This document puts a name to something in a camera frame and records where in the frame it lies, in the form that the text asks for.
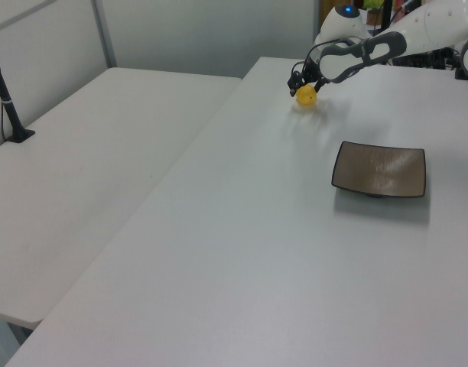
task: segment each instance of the gray wall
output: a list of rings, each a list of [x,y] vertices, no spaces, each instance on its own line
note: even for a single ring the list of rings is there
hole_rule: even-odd
[[[120,67],[244,75],[260,56],[305,56],[314,0],[96,0]]]
[[[91,0],[57,0],[1,29],[0,62],[28,125],[106,69]]]

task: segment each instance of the yellow toy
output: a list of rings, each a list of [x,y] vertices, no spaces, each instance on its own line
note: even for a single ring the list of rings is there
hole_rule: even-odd
[[[305,106],[313,105],[317,99],[316,90],[310,84],[306,84],[299,88],[295,93],[295,96],[297,97],[297,102]]]

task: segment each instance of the white desk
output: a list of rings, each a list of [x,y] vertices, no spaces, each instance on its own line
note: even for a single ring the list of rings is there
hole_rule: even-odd
[[[34,327],[239,84],[111,69],[0,147],[0,317]]]
[[[293,62],[255,65],[8,367],[468,366],[468,82],[373,67],[301,109]],[[330,186],[342,140],[424,148],[426,197]]]

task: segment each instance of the black stand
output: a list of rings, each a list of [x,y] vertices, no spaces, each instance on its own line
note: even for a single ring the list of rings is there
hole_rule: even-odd
[[[13,127],[13,135],[7,140],[14,143],[22,143],[23,141],[30,138],[35,134],[32,130],[26,130],[18,118],[18,114],[13,106],[13,102],[10,97],[8,88],[6,87],[5,80],[3,79],[1,67],[0,67],[0,97],[2,99],[3,106],[5,107],[6,114],[10,120],[11,126]]]
[[[391,16],[392,16],[392,0],[385,0],[383,14],[382,14],[382,26],[380,27],[380,31],[384,31],[388,27],[390,27]]]

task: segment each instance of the square plate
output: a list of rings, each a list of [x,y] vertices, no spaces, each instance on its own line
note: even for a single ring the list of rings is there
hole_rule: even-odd
[[[426,190],[424,150],[344,141],[331,184],[370,196],[422,197]]]

